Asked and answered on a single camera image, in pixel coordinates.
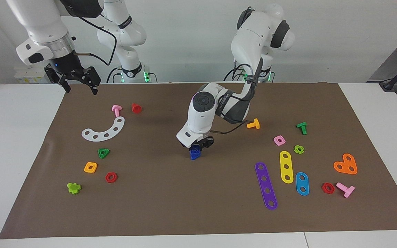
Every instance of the purple bar with holes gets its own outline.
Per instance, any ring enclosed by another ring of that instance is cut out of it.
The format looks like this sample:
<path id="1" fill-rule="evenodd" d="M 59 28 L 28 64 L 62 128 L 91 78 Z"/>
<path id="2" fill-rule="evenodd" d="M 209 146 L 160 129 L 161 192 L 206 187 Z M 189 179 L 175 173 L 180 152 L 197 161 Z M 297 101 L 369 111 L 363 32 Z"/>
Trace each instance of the purple bar with holes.
<path id="1" fill-rule="evenodd" d="M 269 210 L 276 209 L 278 207 L 278 202 L 266 165 L 262 162 L 256 163 L 255 171 L 257 173 L 258 183 L 260 184 L 261 194 L 263 195 L 264 205 Z"/>

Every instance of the white arc with holes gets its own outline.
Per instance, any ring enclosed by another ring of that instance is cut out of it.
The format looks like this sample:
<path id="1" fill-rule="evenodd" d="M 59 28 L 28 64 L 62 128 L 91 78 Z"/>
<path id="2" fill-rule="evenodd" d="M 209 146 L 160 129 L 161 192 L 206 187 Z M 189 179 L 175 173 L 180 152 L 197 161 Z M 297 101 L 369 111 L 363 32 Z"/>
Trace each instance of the white arc with holes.
<path id="1" fill-rule="evenodd" d="M 87 128 L 82 131 L 82 137 L 93 142 L 109 140 L 110 138 L 116 136 L 120 130 L 122 130 L 124 124 L 125 118 L 119 116 L 114 119 L 113 125 L 108 130 L 104 132 L 95 132 L 93 129 Z"/>

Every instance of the white wall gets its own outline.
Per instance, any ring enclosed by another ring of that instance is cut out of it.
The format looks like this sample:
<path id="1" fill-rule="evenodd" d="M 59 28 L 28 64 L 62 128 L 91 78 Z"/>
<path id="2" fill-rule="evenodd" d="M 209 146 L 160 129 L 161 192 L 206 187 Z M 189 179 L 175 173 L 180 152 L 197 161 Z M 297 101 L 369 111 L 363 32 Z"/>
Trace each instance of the white wall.
<path id="1" fill-rule="evenodd" d="M 218 81 L 232 67 L 230 43 L 236 22 L 247 6 L 261 10 L 277 2 L 296 34 L 289 51 L 274 57 L 276 81 L 364 83 L 397 47 L 397 0 L 127 0 L 133 20 L 148 39 L 136 47 L 142 62 L 160 81 Z M 62 17 L 78 52 L 105 59 L 109 50 L 96 30 L 72 17 Z M 107 23 L 102 19 L 96 24 Z M 5 1 L 0 0 L 0 27 L 14 44 L 27 38 Z M 82 58 L 101 77 L 107 68 L 94 58 Z"/>

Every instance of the green triangle nut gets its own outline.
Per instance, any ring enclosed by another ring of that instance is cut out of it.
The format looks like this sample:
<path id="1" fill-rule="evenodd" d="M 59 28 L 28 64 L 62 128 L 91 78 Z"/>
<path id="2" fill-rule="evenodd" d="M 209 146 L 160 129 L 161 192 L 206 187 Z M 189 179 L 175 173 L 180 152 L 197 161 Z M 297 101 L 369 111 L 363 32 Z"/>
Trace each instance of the green triangle nut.
<path id="1" fill-rule="evenodd" d="M 98 150 L 99 158 L 104 159 L 110 153 L 109 149 L 101 148 Z"/>

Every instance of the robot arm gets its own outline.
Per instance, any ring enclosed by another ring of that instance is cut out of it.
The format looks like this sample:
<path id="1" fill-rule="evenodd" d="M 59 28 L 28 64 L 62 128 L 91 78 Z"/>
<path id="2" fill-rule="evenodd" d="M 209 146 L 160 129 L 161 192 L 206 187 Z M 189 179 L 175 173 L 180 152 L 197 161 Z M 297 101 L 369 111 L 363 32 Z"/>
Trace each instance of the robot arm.
<path id="1" fill-rule="evenodd" d="M 189 104 L 186 124 L 177 133 L 177 139 L 185 147 L 191 149 L 193 145 L 198 145 L 201 150 L 209 146 L 208 142 L 203 142 L 204 139 L 211 139 L 211 144 L 214 142 L 212 137 L 208 137 L 214 121 L 214 115 L 211 113 L 231 124 L 243 123 L 249 111 L 250 101 L 254 97 L 255 87 L 261 77 L 266 76 L 266 73 L 262 75 L 262 72 L 271 69 L 271 48 L 287 50 L 295 39 L 295 35 L 289 31 L 289 26 L 283 20 L 281 6 L 277 4 L 271 4 L 264 12 L 248 8 L 242 12 L 237 28 L 231 51 L 248 73 L 243 89 L 237 94 L 216 83 L 202 86 Z M 197 110 L 202 103 L 207 105 L 206 114 Z"/>
<path id="2" fill-rule="evenodd" d="M 101 82 L 94 67 L 83 68 L 74 50 L 73 40 L 62 23 L 60 12 L 53 0 L 6 0 L 18 21 L 27 30 L 29 38 L 16 48 L 19 58 L 32 65 L 49 61 L 44 68 L 52 83 L 58 83 L 66 92 L 71 90 L 67 80 L 78 80 L 97 93 Z M 95 17 L 102 11 L 98 0 L 60 0 L 73 14 Z"/>
<path id="3" fill-rule="evenodd" d="M 132 19 L 123 0 L 104 0 L 104 17 L 114 24 L 107 24 L 104 29 L 117 39 L 115 54 L 119 58 L 122 77 L 126 82 L 142 82 L 145 80 L 145 65 L 139 61 L 139 56 L 133 46 L 144 44 L 146 32 Z M 98 40 L 109 49 L 114 48 L 111 37 L 98 30 Z"/>

